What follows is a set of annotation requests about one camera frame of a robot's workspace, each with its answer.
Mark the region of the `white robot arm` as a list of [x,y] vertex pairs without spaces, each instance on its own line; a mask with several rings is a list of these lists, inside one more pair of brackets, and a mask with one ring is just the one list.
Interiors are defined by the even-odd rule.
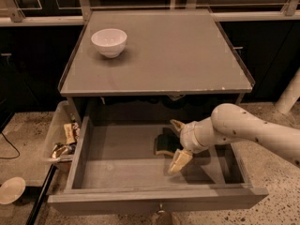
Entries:
[[193,158],[214,145],[252,141],[300,166],[300,130],[264,121],[241,107],[222,103],[202,121],[171,120],[182,149],[174,153],[169,173],[179,173]]

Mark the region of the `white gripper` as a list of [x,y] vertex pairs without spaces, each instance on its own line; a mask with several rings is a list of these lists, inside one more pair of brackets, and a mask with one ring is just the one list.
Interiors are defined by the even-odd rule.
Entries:
[[172,158],[168,173],[174,174],[179,173],[192,160],[192,154],[201,153],[207,150],[207,147],[200,144],[196,138],[195,122],[185,124],[175,119],[171,119],[170,122],[175,130],[180,132],[180,143],[184,148],[183,150],[177,149]]

